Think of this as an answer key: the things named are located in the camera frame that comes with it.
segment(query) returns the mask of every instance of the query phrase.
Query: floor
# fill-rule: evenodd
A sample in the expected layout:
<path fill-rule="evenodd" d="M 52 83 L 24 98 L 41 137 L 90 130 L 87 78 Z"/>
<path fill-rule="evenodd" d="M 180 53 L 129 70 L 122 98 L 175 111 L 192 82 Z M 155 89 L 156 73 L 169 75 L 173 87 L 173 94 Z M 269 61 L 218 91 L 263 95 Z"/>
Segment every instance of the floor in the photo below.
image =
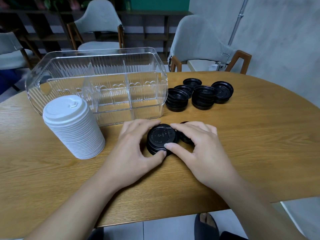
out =
<path fill-rule="evenodd" d="M 182 65 L 182 71 L 190 71 L 188 65 Z M 24 90 L 24 79 L 15 85 Z M 17 94 L 13 88 L 0 95 L 0 102 Z M 298 199 L 275 203 L 273 206 L 285 217 L 290 218 L 296 227 L 310 240 L 320 236 L 320 197 Z M 232 210 L 211 212 L 219 231 L 229 231 L 246 238 L 246 234 Z M 195 215 L 164 218 L 136 222 L 104 228 L 105 240 L 193 240 Z"/>

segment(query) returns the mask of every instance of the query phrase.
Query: wooden table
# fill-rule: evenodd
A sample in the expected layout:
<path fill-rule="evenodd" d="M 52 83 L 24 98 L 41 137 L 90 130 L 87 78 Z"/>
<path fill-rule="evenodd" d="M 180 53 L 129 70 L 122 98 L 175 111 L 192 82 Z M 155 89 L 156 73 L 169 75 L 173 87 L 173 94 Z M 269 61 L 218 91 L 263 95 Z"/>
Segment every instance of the wooden table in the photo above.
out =
<path fill-rule="evenodd" d="M 191 103 L 184 112 L 164 109 L 163 123 L 203 121 L 218 128 L 234 167 L 270 193 L 270 202 L 320 194 L 320 110 L 289 90 L 231 72 L 168 73 L 169 87 L 195 77 L 204 85 L 223 80 L 234 94 L 207 111 Z M 46 127 L 22 92 L 0 104 L 0 239 L 24 237 L 65 202 L 113 148 L 121 125 L 103 127 L 106 147 L 78 160 Z M 191 150 L 189 145 L 180 144 Z M 150 155 L 145 149 L 144 155 Z M 119 192 L 99 226 L 227 209 L 176 156 Z"/>

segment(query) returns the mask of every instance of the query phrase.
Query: chair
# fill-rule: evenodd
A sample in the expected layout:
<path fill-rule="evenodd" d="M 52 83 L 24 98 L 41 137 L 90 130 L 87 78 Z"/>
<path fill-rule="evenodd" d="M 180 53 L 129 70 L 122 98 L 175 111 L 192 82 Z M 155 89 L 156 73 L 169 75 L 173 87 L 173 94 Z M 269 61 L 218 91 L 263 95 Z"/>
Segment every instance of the chair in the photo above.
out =
<path fill-rule="evenodd" d="M 239 58 L 241 74 L 246 74 L 252 55 L 223 44 L 211 24 L 202 16 L 189 15 L 179 22 L 168 57 L 169 70 L 182 71 L 182 61 L 210 60 L 220 62 L 230 72 Z"/>
<path fill-rule="evenodd" d="M 28 39 L 23 35 L 19 34 L 19 30 L 14 30 L 13 32 L 0 33 L 0 70 L 11 70 L 16 68 L 29 67 L 33 68 L 30 57 L 33 53 L 41 59 L 41 54 L 38 50 L 24 49 L 20 42 L 18 41 L 15 33 L 18 34 L 22 39 L 28 42 Z M 16 91 L 19 91 L 14 84 L 10 84 L 9 81 L 5 80 L 7 84 L 13 87 Z"/>
<path fill-rule="evenodd" d="M 112 3 L 108 0 L 92 0 L 84 15 L 80 19 L 67 24 L 67 27 L 72 46 L 75 51 L 116 49 L 125 47 L 122 23 Z M 84 43 L 81 34 L 102 31 L 117 32 L 119 43 L 104 41 L 91 41 Z M 77 47 L 74 33 L 81 42 L 79 47 Z"/>

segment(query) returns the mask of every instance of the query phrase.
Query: clear plastic organizer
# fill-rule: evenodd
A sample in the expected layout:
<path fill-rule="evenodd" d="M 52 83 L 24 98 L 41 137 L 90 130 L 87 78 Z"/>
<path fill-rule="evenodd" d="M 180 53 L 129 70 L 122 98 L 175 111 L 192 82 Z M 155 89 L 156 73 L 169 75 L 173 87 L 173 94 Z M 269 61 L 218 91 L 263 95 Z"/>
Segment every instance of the clear plastic organizer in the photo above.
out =
<path fill-rule="evenodd" d="M 40 115 L 51 100 L 76 94 L 99 126 L 159 118 L 168 94 L 166 69 L 149 47 L 50 52 L 25 85 Z"/>

